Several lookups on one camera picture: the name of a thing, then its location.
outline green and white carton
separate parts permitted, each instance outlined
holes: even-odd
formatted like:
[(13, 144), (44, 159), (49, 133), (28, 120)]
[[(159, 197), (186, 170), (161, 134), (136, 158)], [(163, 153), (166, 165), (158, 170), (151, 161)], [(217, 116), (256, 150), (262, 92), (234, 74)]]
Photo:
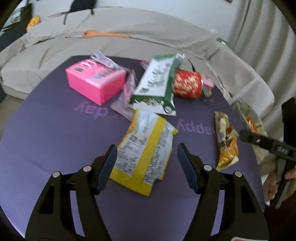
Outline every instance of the green and white carton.
[(176, 115), (173, 103), (173, 86), (176, 68), (180, 67), (185, 54), (155, 56), (135, 89), (130, 107), (163, 115)]

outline table top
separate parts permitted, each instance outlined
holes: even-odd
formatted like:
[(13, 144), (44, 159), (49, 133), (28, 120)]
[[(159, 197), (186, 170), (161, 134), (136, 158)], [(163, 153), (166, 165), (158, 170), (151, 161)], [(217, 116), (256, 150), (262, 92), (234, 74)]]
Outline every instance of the table top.
[[(22, 235), (50, 175), (57, 170), (62, 174), (73, 173), (91, 164), (111, 144), (118, 145), (129, 127), (130, 122), (110, 108), (116, 97), (100, 107), (69, 87), (65, 69), (86, 58), (71, 57), (46, 77), (21, 104), (0, 142), (0, 206)], [(112, 59), (133, 68), (138, 79), (144, 73), (137, 60)], [(177, 116), (165, 118), (179, 133), (174, 136), (164, 180), (154, 183), (149, 197), (112, 180), (96, 196), (113, 241), (183, 240), (199, 195), (188, 186), (177, 159), (178, 144), (185, 143), (191, 154), (216, 167), (214, 112), (225, 112), (234, 128), (238, 132), (242, 129), (239, 116), (217, 88), (206, 101), (175, 97), (174, 104)], [(238, 140), (238, 147), (239, 163), (224, 172), (242, 171), (263, 209), (261, 178), (252, 146)], [(223, 198), (221, 191), (212, 234), (219, 231)], [(71, 192), (71, 203), (76, 231), (83, 235), (75, 192)]]

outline crushed red can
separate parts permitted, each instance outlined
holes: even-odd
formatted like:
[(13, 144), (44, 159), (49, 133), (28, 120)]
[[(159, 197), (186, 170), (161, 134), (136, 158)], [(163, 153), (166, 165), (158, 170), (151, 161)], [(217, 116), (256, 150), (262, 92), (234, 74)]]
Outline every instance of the crushed red can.
[(188, 99), (200, 97), (203, 88), (203, 79), (198, 72), (179, 70), (175, 76), (173, 93)]

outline beige curtain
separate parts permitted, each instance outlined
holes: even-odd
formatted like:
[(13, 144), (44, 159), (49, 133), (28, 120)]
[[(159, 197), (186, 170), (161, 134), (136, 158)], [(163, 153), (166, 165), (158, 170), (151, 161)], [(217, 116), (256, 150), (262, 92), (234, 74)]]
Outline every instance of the beige curtain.
[(296, 95), (295, 34), (271, 0), (245, 0), (238, 15), (230, 47), (272, 90), (274, 107), (263, 124), (270, 137), (282, 139), (281, 104)]

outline pink box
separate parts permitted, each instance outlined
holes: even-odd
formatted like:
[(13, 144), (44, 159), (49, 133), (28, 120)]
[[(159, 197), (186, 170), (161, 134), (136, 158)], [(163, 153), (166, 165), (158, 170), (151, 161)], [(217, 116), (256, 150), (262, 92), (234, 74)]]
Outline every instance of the pink box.
[(103, 105), (122, 90), (126, 71), (111, 69), (92, 59), (66, 69), (69, 86), (98, 105)]

